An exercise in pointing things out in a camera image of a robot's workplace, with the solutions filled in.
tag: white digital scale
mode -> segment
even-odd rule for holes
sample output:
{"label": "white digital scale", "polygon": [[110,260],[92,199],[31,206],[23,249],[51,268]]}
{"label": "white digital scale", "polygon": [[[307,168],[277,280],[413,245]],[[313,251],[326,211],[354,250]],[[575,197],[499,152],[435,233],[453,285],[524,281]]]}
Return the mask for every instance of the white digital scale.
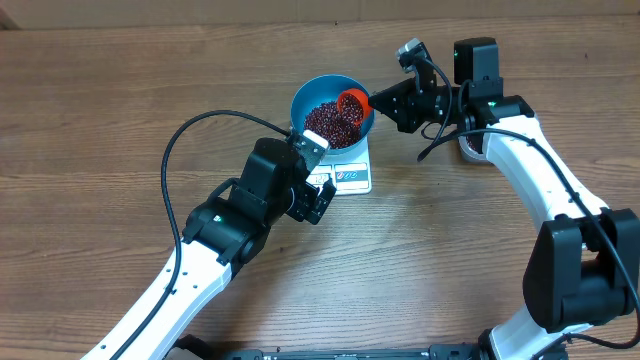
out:
{"label": "white digital scale", "polygon": [[357,195],[371,192],[371,162],[369,142],[365,137],[353,150],[344,154],[326,155],[307,178],[307,182],[322,190],[329,180],[336,187],[336,195]]}

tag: pile of beans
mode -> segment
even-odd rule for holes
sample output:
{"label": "pile of beans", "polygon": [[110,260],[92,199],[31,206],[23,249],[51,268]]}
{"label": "pile of beans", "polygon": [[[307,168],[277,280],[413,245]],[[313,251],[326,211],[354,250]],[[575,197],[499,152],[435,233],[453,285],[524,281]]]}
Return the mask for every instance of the pile of beans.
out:
{"label": "pile of beans", "polygon": [[338,111],[335,101],[323,103],[314,108],[304,121],[304,128],[329,141],[332,149],[342,149],[357,143],[362,124],[355,123],[362,118],[362,106],[352,95],[345,96]]}

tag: scoop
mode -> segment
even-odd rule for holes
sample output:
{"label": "scoop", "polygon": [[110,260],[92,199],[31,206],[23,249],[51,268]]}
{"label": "scoop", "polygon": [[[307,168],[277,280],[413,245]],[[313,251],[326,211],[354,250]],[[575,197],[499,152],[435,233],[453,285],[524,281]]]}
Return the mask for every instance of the scoop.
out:
{"label": "scoop", "polygon": [[338,101],[336,104],[338,106],[339,112],[342,112],[340,105],[342,104],[342,99],[344,99],[347,95],[351,95],[356,98],[356,100],[358,100],[358,103],[360,103],[360,107],[362,107],[362,118],[354,122],[356,125],[360,125],[362,124],[364,119],[369,117],[369,114],[371,114],[371,110],[373,110],[371,106],[369,106],[369,96],[365,94],[364,91],[356,88],[343,91],[340,96],[338,96]]}

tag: white arm tube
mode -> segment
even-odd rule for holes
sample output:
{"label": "white arm tube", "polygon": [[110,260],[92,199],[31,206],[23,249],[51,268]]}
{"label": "white arm tube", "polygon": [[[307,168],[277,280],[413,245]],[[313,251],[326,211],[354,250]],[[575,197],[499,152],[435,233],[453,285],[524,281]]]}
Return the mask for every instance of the white arm tube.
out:
{"label": "white arm tube", "polygon": [[[524,115],[504,118],[489,128],[508,130],[535,139],[558,164],[592,214],[598,215],[601,208],[607,207],[604,201],[580,183],[551,148],[542,134],[537,118]],[[536,230],[540,229],[543,222],[553,220],[559,214],[566,214],[570,218],[585,216],[571,201],[547,160],[535,148],[519,139],[501,134],[485,134],[482,148],[487,160],[493,163],[513,186],[529,211]]]}
{"label": "white arm tube", "polygon": [[231,281],[231,267],[216,262],[218,254],[197,241],[181,243],[182,265],[174,269],[175,250],[158,277],[120,322],[83,359],[109,359],[149,314],[164,292],[173,271],[174,286],[158,313],[120,359],[162,359],[191,319]]}

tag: container of beans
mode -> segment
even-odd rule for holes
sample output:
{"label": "container of beans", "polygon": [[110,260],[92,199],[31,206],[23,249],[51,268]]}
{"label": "container of beans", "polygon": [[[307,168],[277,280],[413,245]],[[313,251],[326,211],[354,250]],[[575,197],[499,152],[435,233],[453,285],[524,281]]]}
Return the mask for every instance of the container of beans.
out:
{"label": "container of beans", "polygon": [[374,112],[362,119],[362,107],[355,98],[338,97],[349,89],[369,92],[359,82],[344,75],[323,75],[308,81],[291,103],[291,125],[299,132],[311,130],[329,141],[327,155],[345,154],[367,137],[373,127]]}

